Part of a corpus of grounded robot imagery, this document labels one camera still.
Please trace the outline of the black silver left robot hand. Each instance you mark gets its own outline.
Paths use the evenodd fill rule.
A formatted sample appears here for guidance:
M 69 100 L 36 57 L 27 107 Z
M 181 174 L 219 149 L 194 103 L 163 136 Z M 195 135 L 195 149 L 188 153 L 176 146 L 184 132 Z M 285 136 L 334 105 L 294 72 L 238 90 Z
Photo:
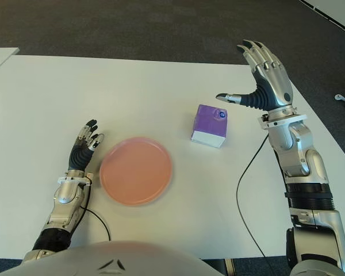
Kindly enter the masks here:
M 98 128 L 97 120 L 87 122 L 78 133 L 71 149 L 68 170 L 85 171 L 95 149 L 103 142 L 103 133 L 94 133 Z

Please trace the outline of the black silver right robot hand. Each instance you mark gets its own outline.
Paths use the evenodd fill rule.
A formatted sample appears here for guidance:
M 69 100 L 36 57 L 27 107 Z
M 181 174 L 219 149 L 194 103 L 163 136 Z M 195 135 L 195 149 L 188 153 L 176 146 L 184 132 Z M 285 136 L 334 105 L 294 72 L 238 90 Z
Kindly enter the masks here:
M 263 43 L 243 40 L 237 46 L 251 68 L 256 82 L 249 94 L 220 93 L 216 99 L 246 107 L 271 111 L 293 102 L 293 89 L 285 66 Z

